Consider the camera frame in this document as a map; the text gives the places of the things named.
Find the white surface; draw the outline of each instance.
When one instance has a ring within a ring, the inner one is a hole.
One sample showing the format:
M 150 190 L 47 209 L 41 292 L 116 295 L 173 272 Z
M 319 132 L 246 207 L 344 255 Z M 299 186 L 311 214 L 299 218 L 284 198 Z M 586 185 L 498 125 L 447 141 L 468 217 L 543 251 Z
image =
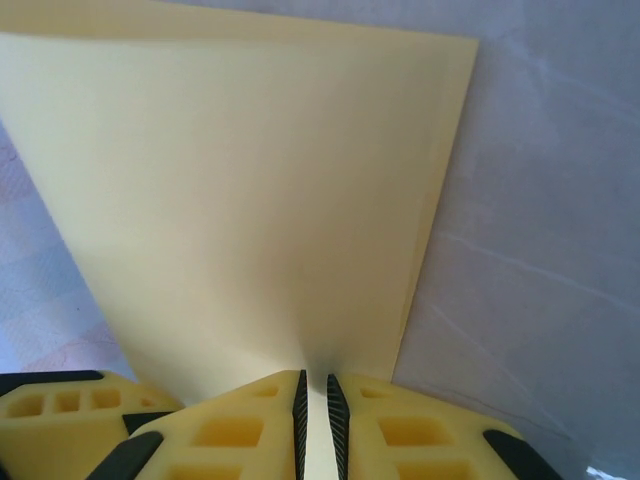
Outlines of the white surface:
M 640 3 L 207 3 L 483 40 L 395 379 L 639 478 Z

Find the table surface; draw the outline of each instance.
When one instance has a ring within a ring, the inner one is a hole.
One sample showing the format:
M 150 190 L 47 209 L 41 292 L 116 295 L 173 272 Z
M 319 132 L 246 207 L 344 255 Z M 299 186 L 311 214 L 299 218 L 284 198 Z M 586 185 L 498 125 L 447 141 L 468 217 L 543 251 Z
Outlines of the table surface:
M 638 478 L 640 3 L 195 0 L 478 37 L 395 382 Z M 0 371 L 131 375 L 0 126 Z

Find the paper sheet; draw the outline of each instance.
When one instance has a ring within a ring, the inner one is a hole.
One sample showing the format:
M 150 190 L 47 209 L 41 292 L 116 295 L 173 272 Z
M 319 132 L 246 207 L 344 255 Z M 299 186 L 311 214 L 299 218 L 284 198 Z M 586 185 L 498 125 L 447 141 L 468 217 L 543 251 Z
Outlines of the paper sheet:
M 391 377 L 475 41 L 137 0 L 0 31 L 2 118 L 142 378 Z

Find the yellow plastic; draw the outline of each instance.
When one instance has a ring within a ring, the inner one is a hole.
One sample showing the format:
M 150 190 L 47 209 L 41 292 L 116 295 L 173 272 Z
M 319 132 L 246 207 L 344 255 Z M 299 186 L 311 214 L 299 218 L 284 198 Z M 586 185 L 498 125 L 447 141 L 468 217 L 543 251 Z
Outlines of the yellow plastic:
M 133 436 L 164 441 L 136 480 L 293 480 L 299 376 L 279 372 L 139 428 Z
M 349 480 L 517 480 L 482 433 L 493 418 L 359 375 L 338 375 L 349 404 Z
M 174 411 L 177 400 L 110 372 L 22 385 L 0 397 L 0 461 L 12 480 L 80 480 L 129 432 L 122 415 Z

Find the yellow paper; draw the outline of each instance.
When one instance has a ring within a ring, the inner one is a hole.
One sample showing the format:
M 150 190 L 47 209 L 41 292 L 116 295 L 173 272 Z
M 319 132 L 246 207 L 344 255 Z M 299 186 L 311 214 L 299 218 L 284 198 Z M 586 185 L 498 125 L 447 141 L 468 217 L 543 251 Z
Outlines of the yellow paper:
M 0 32 L 0 115 L 143 379 L 390 379 L 474 40 L 143 0 Z

